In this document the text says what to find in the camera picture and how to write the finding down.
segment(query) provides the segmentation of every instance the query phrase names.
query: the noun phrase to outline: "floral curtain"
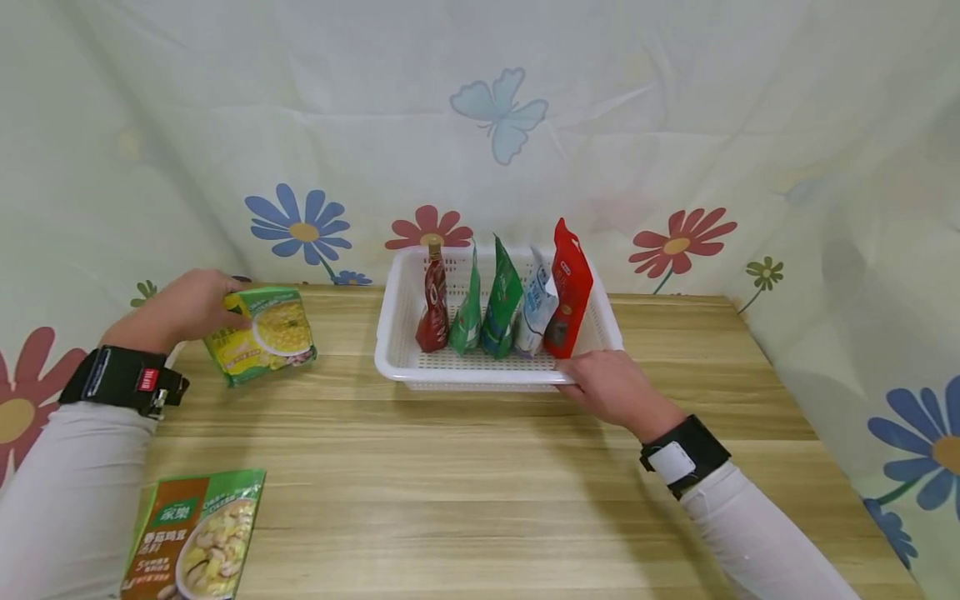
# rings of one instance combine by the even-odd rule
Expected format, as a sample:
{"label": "floral curtain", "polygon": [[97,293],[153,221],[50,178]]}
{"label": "floral curtain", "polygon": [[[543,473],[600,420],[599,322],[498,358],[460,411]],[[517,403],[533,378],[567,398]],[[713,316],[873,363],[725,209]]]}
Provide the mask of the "floral curtain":
{"label": "floral curtain", "polygon": [[188,268],[382,285],[398,249],[550,247],[564,216],[611,292],[730,297],[952,597],[958,24],[939,0],[0,7],[0,481],[80,348]]}

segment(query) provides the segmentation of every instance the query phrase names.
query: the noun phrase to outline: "white sleeve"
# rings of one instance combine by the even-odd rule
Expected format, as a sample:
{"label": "white sleeve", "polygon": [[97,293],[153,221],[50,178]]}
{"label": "white sleeve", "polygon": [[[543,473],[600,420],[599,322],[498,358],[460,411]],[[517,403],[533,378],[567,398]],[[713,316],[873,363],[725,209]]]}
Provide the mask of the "white sleeve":
{"label": "white sleeve", "polygon": [[858,596],[777,506],[732,462],[680,500],[741,600]]}
{"label": "white sleeve", "polygon": [[17,600],[118,598],[156,421],[77,402],[50,416],[0,497],[0,589]]}

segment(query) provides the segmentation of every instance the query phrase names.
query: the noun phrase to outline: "ketchup bottle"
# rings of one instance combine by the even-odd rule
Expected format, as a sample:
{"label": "ketchup bottle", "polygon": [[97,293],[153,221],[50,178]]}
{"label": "ketchup bottle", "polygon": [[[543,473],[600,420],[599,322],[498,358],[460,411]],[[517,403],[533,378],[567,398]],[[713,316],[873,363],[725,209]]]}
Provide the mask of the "ketchup bottle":
{"label": "ketchup bottle", "polygon": [[417,343],[424,352],[436,352],[446,347],[446,335],[450,329],[446,314],[446,271],[444,258],[440,254],[440,244],[429,245],[430,264],[426,267],[423,288],[426,294],[426,308],[417,326]]}

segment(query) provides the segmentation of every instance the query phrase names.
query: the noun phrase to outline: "white plastic basket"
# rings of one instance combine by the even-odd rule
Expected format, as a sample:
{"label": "white plastic basket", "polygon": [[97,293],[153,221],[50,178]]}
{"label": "white plastic basket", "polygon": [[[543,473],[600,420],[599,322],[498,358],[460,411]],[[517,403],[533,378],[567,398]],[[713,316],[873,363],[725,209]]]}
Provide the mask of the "white plastic basket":
{"label": "white plastic basket", "polygon": [[[469,286],[473,249],[443,248],[443,253],[446,303],[452,320]],[[527,277],[533,271],[533,253],[529,248],[514,250],[510,257],[526,285]],[[552,261],[553,253],[546,253],[544,259]],[[511,354],[502,360],[494,360],[480,348],[470,350],[463,357],[457,356],[450,348],[429,354],[421,352],[416,332],[426,305],[423,296],[426,266],[427,249],[424,247],[400,251],[394,258],[387,277],[373,354],[376,369],[383,376],[402,381],[411,390],[550,392],[554,385],[572,383],[568,377],[554,371],[553,356],[543,350],[533,359]],[[477,251],[477,267],[480,270],[481,306],[486,313],[495,269],[493,249],[480,248]],[[592,349],[623,349],[623,338],[607,292],[596,270],[592,265],[590,268],[593,289],[574,354]]]}

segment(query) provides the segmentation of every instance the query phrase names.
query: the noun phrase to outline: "wrist strap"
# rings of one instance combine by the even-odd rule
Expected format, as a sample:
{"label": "wrist strap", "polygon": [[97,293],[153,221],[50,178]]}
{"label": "wrist strap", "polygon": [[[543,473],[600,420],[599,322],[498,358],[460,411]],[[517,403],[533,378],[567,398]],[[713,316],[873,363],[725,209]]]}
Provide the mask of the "wrist strap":
{"label": "wrist strap", "polygon": [[90,352],[60,393],[60,404],[81,400],[130,408],[162,420],[163,407],[180,405],[190,381],[164,367],[166,356],[104,346]]}
{"label": "wrist strap", "polygon": [[686,490],[730,460],[730,452],[696,415],[690,415],[640,451],[640,462],[656,471],[678,500]]}

